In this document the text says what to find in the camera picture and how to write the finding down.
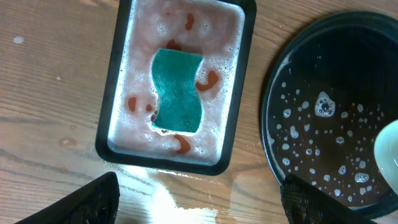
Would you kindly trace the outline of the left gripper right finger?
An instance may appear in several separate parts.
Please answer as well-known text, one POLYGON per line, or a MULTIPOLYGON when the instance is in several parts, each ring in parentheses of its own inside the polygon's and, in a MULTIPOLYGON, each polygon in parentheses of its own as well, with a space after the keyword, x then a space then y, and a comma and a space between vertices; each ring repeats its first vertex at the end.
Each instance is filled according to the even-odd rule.
POLYGON ((372 223, 296 175, 285 177, 281 202, 289 223, 372 223))

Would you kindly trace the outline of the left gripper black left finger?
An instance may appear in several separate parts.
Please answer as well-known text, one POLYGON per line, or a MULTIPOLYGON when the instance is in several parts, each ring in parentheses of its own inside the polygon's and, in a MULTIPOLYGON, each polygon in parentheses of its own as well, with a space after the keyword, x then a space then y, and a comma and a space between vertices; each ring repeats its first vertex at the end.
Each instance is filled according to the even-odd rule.
POLYGON ((115 172, 107 172, 16 224, 114 224, 119 205, 115 172))

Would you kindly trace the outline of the light blue top plate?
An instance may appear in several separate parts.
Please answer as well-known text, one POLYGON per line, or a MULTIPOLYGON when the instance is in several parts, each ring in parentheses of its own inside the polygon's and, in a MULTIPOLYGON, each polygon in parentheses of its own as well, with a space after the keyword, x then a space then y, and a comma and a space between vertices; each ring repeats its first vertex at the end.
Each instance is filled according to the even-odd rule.
POLYGON ((385 126, 374 143, 374 158, 379 171, 390 188, 397 194, 397 134, 398 120, 385 126))

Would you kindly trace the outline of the green yellow sponge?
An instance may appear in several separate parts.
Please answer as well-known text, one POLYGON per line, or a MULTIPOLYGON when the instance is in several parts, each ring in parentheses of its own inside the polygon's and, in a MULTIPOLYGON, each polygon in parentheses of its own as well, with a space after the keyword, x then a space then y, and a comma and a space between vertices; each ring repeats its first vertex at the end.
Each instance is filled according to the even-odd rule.
POLYGON ((159 97, 154 126, 194 133, 201 123, 202 108, 195 78, 203 57, 178 50, 159 49, 152 63, 152 79, 159 97))

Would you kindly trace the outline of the black round tray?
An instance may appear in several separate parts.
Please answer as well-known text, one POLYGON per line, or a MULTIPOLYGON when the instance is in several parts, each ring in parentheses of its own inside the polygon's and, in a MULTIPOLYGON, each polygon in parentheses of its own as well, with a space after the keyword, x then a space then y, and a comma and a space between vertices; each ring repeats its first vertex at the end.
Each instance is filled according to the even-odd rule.
POLYGON ((397 210, 374 159, 397 119, 397 20, 340 12, 280 54, 263 96, 261 134, 278 182, 296 175, 367 219, 397 210))

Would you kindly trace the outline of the black rectangular sponge tray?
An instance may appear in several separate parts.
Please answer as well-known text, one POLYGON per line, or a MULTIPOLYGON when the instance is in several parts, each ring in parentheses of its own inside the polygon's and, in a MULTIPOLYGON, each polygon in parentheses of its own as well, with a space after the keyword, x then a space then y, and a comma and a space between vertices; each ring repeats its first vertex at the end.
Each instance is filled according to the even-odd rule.
POLYGON ((121 61, 124 58, 124 44, 126 43, 127 29, 132 22, 132 0, 120 0, 116 27, 114 30, 113 45, 109 60, 108 75, 104 88, 104 95, 99 116, 99 124, 96 133, 95 149, 98 155, 107 162, 126 164, 132 166, 150 167, 156 169, 175 170, 202 175, 219 175, 229 166, 233 151, 233 143, 238 121, 239 107, 243 92, 244 79, 248 65, 252 35, 256 21, 257 6, 255 0, 230 1, 231 4, 240 7, 245 14, 243 27, 243 38, 240 45, 237 72, 234 79, 231 106, 229 107, 226 122, 226 134, 221 151, 220 160, 213 166, 199 164, 188 164, 183 162, 169 161, 165 159, 155 159, 129 154, 114 152, 108 142, 110 130, 112 108, 114 105, 117 82, 121 80, 124 71, 121 68, 121 61))

